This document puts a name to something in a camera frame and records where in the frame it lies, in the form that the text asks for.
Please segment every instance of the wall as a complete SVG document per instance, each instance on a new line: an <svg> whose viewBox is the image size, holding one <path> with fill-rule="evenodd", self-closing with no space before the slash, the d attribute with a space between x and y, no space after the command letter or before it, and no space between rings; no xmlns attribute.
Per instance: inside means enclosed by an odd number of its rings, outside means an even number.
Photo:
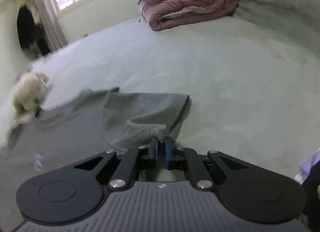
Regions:
<svg viewBox="0 0 320 232"><path fill-rule="evenodd" d="M71 43L85 33L92 34L138 16L136 0L92 0L61 16L59 23Z"/></svg>
<svg viewBox="0 0 320 232"><path fill-rule="evenodd" d="M19 6L0 0L0 103L31 59L21 50L17 33Z"/></svg>

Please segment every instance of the gray cloth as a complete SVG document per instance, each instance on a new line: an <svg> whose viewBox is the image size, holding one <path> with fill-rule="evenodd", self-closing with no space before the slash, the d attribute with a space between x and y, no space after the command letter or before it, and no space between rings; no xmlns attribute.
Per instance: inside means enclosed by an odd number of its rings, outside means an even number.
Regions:
<svg viewBox="0 0 320 232"><path fill-rule="evenodd" d="M22 221L15 203L18 187L33 176L100 152L161 141L178 135L188 95L121 94L85 91L52 111L40 111L11 135L0 151L0 228L7 232Z"/></svg>

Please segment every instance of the mattress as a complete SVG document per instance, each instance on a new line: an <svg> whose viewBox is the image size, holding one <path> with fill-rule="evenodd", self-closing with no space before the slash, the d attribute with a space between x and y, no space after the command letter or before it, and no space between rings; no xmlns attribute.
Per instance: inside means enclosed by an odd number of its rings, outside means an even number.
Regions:
<svg viewBox="0 0 320 232"><path fill-rule="evenodd" d="M239 18L161 32L132 19L70 44L34 68L51 78L45 110L87 88L190 94L177 143L199 154L219 150L294 177L319 148L319 58Z"/></svg>

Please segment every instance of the curtain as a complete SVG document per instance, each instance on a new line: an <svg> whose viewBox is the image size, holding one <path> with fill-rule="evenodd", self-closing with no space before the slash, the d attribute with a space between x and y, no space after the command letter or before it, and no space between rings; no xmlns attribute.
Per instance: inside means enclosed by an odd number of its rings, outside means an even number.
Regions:
<svg viewBox="0 0 320 232"><path fill-rule="evenodd" d="M52 51L67 45L57 19L58 6L56 0L27 0L33 3L38 10L44 30Z"/></svg>

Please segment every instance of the ribbed gray surface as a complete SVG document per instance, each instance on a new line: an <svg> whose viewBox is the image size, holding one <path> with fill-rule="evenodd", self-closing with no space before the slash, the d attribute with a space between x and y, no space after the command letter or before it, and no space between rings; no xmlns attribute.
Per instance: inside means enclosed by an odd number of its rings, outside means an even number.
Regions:
<svg viewBox="0 0 320 232"><path fill-rule="evenodd" d="M124 192L110 194L91 217L60 227L26 222L18 232L305 232L297 221L259 225L231 214L210 192L200 192L189 181L136 182Z"/></svg>

